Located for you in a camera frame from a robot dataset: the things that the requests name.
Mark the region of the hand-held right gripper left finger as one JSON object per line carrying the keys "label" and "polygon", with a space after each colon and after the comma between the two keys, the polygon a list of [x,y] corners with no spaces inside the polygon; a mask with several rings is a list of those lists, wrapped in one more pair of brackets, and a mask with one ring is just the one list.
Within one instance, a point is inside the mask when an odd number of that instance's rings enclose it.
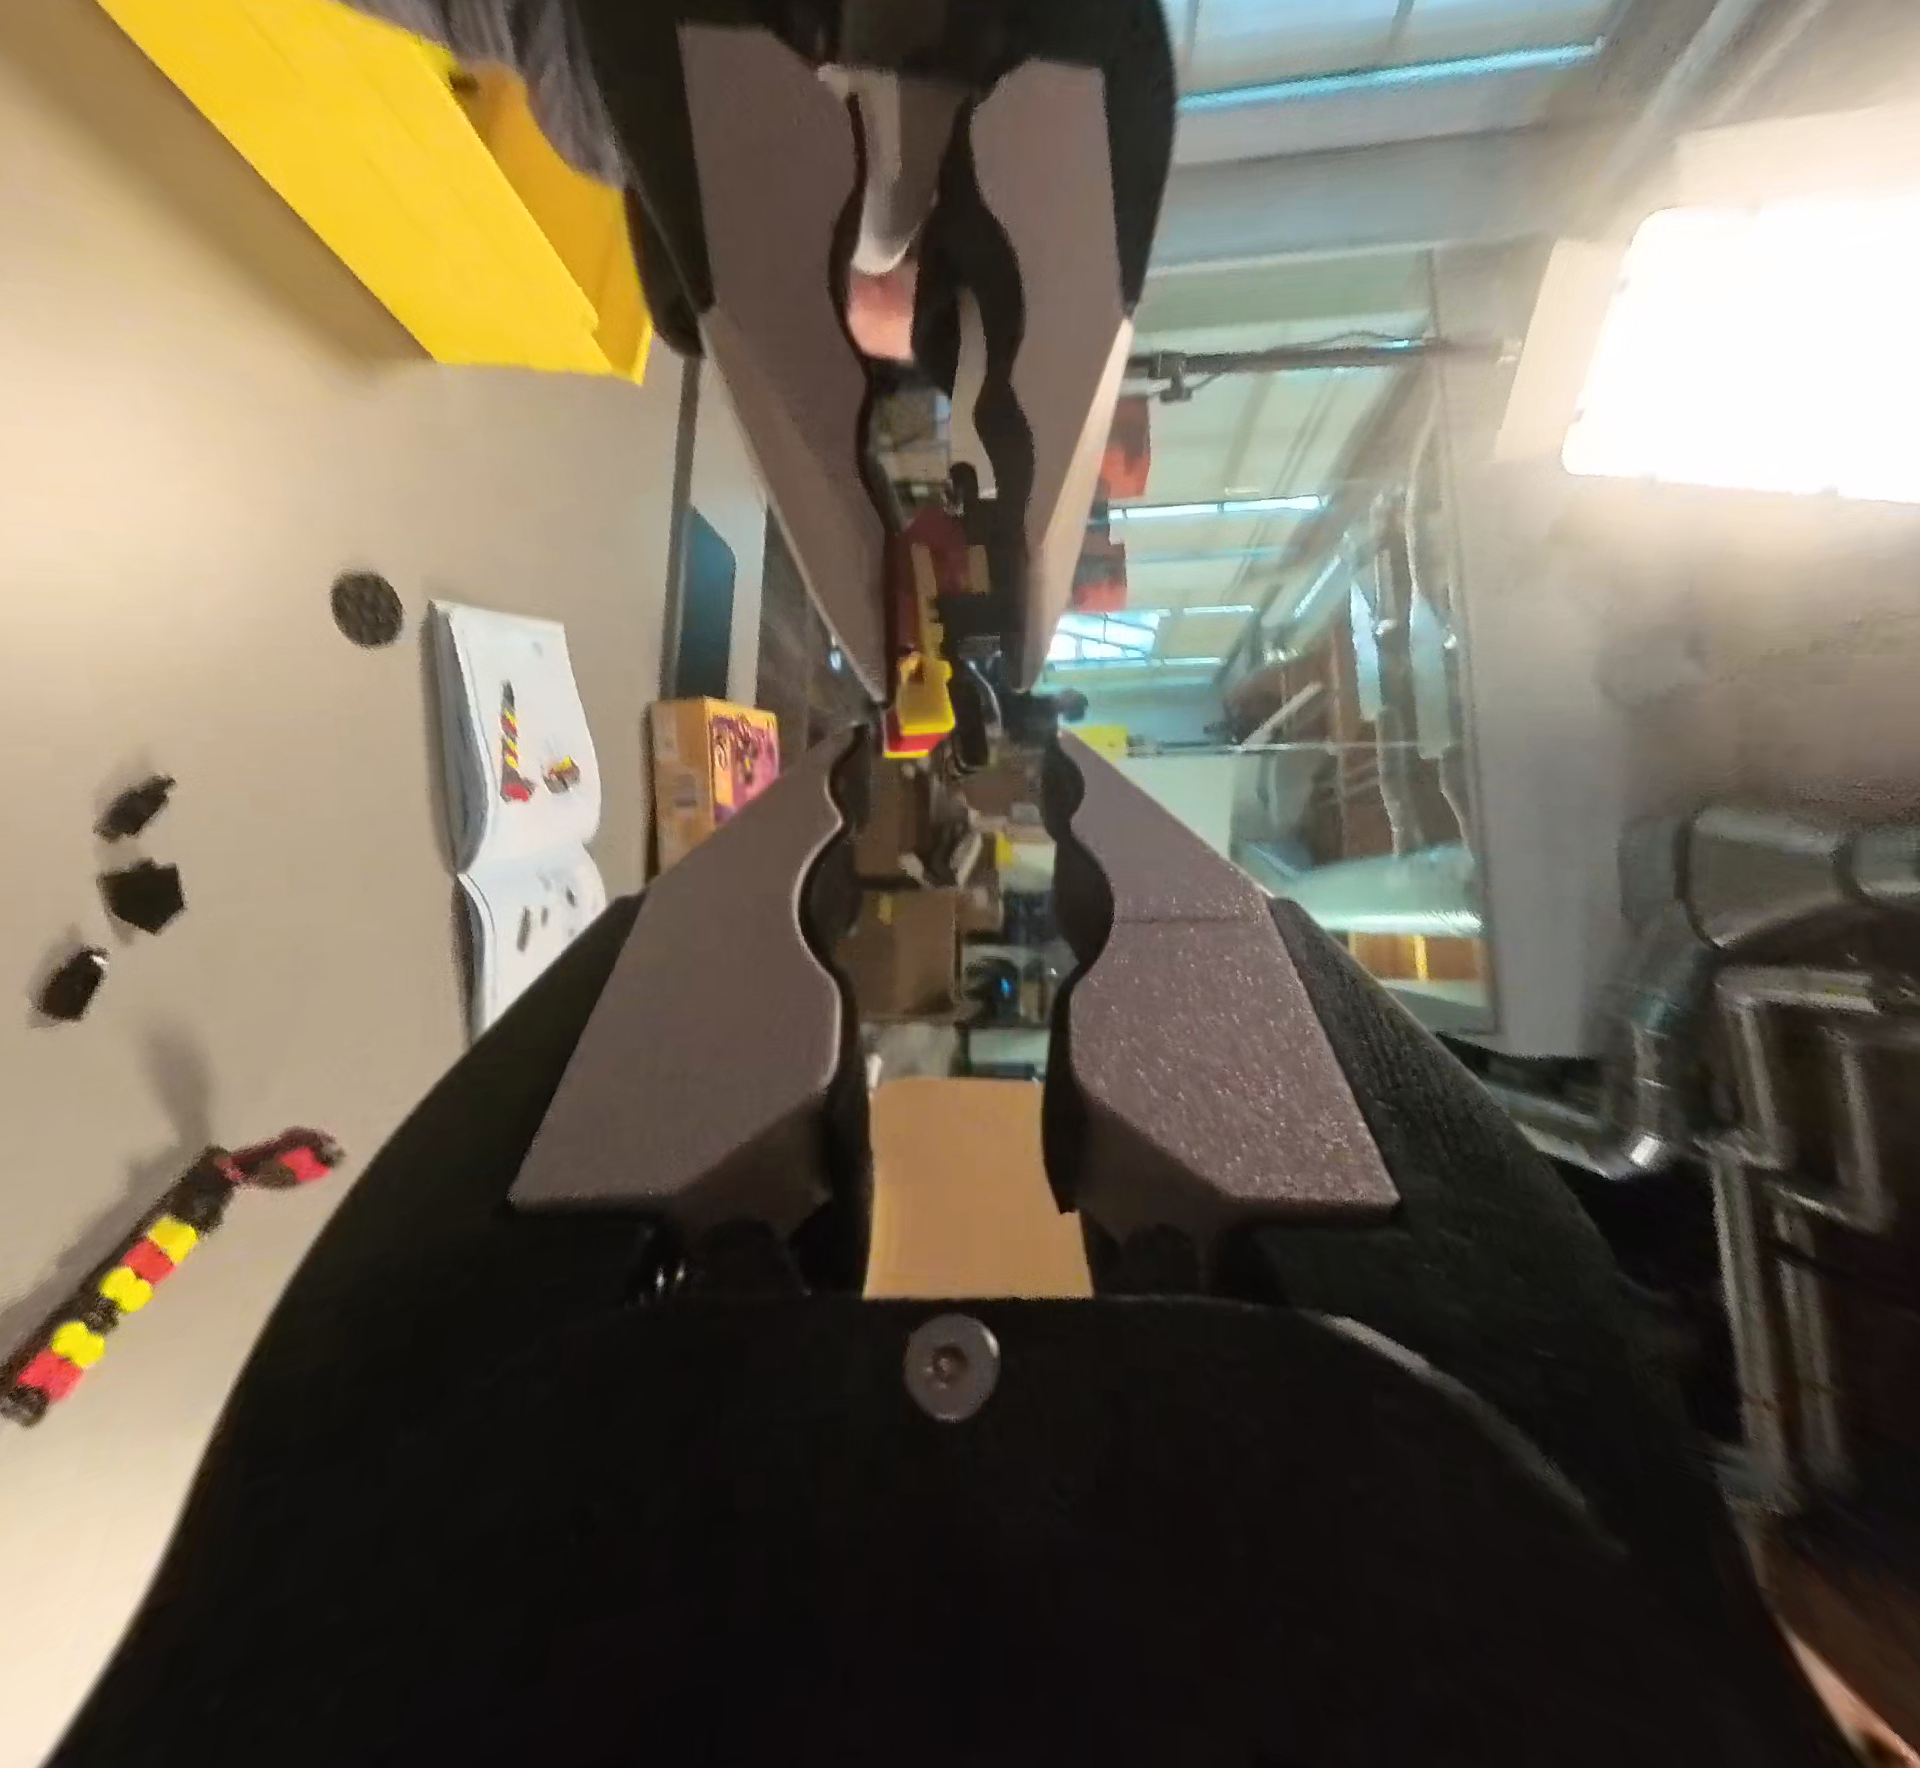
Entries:
{"label": "hand-held right gripper left finger", "polygon": [[870,728],[811,747],[642,893],[510,1184],[520,1212],[675,1234],[870,1229],[867,1090],[835,972]]}

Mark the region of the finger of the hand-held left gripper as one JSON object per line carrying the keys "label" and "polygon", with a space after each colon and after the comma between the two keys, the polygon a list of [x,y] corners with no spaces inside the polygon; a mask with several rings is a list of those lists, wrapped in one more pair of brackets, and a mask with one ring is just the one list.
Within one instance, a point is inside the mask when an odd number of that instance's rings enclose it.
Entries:
{"label": "finger of the hand-held left gripper", "polygon": [[1028,60],[954,138],[958,458],[994,634],[1035,684],[1071,599],[1135,320],[1122,303],[1108,93]]}
{"label": "finger of the hand-held left gripper", "polygon": [[830,284],[856,191],[847,106],[759,27],[679,31],[706,228],[706,353],[830,638],[885,700],[888,522],[865,475],[867,370]]}

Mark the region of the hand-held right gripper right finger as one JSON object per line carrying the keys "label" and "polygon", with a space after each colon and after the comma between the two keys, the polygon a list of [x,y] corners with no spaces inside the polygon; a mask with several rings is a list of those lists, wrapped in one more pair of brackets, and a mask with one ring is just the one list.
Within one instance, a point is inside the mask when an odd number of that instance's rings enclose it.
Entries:
{"label": "hand-held right gripper right finger", "polygon": [[1103,1234],[1385,1222],[1401,1194],[1262,889],[1077,735],[1041,759],[1041,1164]]}

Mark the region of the red yellow black lego assembly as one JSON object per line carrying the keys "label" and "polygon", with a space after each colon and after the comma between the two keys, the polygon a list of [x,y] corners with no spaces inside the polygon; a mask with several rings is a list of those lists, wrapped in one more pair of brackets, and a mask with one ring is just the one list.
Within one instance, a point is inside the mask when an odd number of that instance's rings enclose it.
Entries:
{"label": "red yellow black lego assembly", "polygon": [[888,545],[893,677],[879,747],[896,764],[943,755],[958,774],[994,759],[1000,603],[984,545],[937,505]]}

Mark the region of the yellow plastic bin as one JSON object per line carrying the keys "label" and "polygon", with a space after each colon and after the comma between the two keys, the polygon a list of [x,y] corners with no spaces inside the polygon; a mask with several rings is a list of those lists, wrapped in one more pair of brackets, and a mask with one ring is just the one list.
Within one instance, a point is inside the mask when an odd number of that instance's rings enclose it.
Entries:
{"label": "yellow plastic bin", "polygon": [[438,364],[642,382],[616,188],[523,85],[333,0],[94,0]]}

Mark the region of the orange lego set box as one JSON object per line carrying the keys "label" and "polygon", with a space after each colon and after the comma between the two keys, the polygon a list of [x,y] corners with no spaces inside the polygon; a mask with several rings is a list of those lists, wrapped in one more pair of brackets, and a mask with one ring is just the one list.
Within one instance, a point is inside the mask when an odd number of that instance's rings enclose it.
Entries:
{"label": "orange lego set box", "polygon": [[657,700],[647,755],[655,872],[666,872],[780,781],[780,721],[737,700]]}

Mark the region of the open lego instruction booklet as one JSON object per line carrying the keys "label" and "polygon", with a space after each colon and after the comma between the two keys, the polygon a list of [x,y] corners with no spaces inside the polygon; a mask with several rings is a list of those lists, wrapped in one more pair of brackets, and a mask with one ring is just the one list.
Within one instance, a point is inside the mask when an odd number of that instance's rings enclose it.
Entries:
{"label": "open lego instruction booklet", "polygon": [[607,906],[590,853],[601,769],[559,622],[434,603],[424,644],[468,1037],[482,1037]]}

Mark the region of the long lego strip assembly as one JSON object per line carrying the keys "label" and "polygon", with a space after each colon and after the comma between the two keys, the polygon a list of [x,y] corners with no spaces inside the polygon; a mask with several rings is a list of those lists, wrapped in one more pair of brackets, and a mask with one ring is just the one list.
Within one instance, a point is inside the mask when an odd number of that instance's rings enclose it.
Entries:
{"label": "long lego strip assembly", "polygon": [[333,1177],[345,1146],[318,1129],[287,1129],[249,1146],[204,1146],[4,1358],[4,1421],[39,1425],[224,1226],[243,1194],[284,1194]]}

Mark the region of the person's left hand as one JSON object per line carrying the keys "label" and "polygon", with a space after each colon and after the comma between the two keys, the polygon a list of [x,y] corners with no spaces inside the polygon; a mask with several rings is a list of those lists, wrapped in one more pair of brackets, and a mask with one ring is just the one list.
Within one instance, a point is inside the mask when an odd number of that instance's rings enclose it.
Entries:
{"label": "person's left hand", "polygon": [[870,364],[915,364],[919,266],[902,253],[888,269],[851,266],[843,323],[862,358]]}

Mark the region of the brown cardboard box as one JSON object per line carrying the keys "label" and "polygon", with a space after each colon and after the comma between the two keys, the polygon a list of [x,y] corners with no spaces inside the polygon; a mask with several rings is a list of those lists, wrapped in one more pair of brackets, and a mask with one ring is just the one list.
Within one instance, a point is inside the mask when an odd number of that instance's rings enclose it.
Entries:
{"label": "brown cardboard box", "polygon": [[962,893],[862,889],[836,967],[862,1023],[949,1022],[959,1004]]}
{"label": "brown cardboard box", "polygon": [[912,1077],[870,1096],[867,1300],[1088,1300],[1077,1215],[1041,1168],[1041,1087]]}

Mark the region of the black light stand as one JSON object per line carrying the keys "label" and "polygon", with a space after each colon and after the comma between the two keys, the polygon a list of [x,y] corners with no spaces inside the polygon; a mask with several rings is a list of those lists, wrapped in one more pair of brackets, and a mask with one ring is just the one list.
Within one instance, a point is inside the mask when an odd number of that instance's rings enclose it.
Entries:
{"label": "black light stand", "polygon": [[1126,364],[1126,382],[1170,404],[1189,401],[1196,390],[1222,380],[1268,380],[1283,374],[1366,374],[1398,370],[1432,362],[1459,358],[1463,348],[1453,338],[1324,338],[1278,341],[1254,348],[1154,348],[1135,352]]}

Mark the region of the silver metal pipes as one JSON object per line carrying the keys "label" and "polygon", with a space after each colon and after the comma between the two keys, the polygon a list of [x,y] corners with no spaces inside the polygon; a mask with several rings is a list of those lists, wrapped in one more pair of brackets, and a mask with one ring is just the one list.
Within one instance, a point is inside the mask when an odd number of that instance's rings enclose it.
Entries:
{"label": "silver metal pipes", "polygon": [[1601,1061],[1601,1149],[1637,1177],[1694,1162],[1711,1195],[1734,1354],[1729,1478],[1795,1513],[1853,1482],[1818,1234],[1899,1226],[1888,1061],[1917,1061],[1917,976],[1817,962],[1843,929],[1917,938],[1917,828],[1711,808],[1668,839]]}

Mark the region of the studio light panel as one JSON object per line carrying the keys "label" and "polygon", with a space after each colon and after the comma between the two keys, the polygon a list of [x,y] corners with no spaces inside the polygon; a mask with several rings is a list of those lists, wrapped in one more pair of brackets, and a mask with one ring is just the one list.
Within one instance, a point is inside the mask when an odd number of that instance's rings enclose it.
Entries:
{"label": "studio light panel", "polygon": [[1642,220],[1558,449],[1571,477],[1917,505],[1917,188]]}

